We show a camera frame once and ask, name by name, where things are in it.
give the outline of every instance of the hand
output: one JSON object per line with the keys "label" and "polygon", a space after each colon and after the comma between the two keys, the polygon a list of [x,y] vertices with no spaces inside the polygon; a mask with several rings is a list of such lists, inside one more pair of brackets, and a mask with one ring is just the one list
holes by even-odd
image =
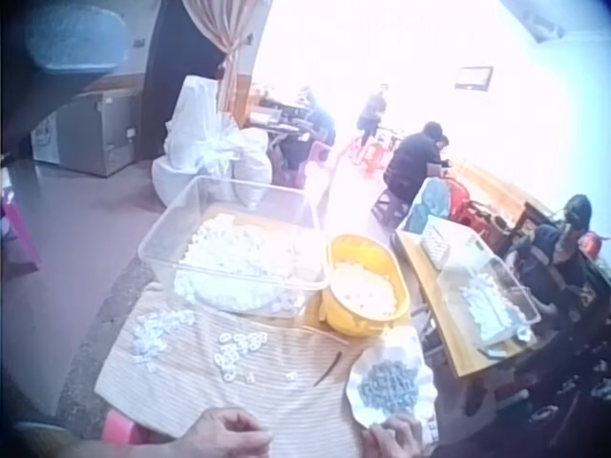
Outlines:
{"label": "hand", "polygon": [[410,415],[394,415],[381,426],[363,432],[365,458],[422,456],[422,426]]}
{"label": "hand", "polygon": [[209,408],[174,443],[180,458],[266,458],[272,435],[241,408]]}

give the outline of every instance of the paper bowl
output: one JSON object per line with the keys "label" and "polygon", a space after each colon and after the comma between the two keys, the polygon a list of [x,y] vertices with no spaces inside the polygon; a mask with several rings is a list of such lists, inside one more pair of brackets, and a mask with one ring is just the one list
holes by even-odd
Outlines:
{"label": "paper bowl", "polygon": [[432,382],[432,371],[425,365],[420,348],[410,349],[410,342],[403,345],[380,343],[372,346],[365,350],[352,365],[346,385],[346,394],[354,419],[363,427],[370,427],[374,423],[381,424],[387,420],[387,415],[382,409],[365,406],[359,393],[359,385],[367,377],[369,370],[384,360],[399,361],[410,369],[417,369],[414,385],[418,388],[418,400],[413,416],[425,425],[435,415],[437,389]]}

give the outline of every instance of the headwear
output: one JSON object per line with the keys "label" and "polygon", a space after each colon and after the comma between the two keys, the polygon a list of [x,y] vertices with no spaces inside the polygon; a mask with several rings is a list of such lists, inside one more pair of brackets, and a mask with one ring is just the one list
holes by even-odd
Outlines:
{"label": "headwear", "polygon": [[564,219],[574,229],[588,231],[590,229],[591,218],[592,204],[587,196],[577,194],[566,202],[564,206]]}
{"label": "headwear", "polygon": [[443,129],[441,128],[441,124],[434,121],[427,122],[422,132],[435,143],[437,141],[441,141],[441,138],[443,136]]}

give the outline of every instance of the box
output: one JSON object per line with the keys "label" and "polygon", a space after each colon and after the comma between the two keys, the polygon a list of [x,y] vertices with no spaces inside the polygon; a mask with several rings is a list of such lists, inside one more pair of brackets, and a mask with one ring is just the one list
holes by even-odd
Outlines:
{"label": "box", "polygon": [[540,321],[530,294],[497,256],[477,266],[453,263],[442,269],[437,284],[465,339],[480,348],[511,339]]}

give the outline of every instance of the yellow bowl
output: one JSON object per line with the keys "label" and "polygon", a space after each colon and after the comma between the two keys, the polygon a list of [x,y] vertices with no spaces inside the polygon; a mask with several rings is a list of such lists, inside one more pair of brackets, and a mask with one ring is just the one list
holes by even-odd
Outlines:
{"label": "yellow bowl", "polygon": [[384,320],[376,320],[354,312],[341,303],[333,294],[331,275],[331,285],[323,291],[323,316],[333,329],[347,336],[371,336],[379,334],[385,327],[392,327],[410,311],[410,292],[396,258],[387,248],[365,237],[342,235],[331,241],[329,255],[329,264],[333,269],[341,262],[359,263],[371,272],[388,276],[397,299],[394,314]]}

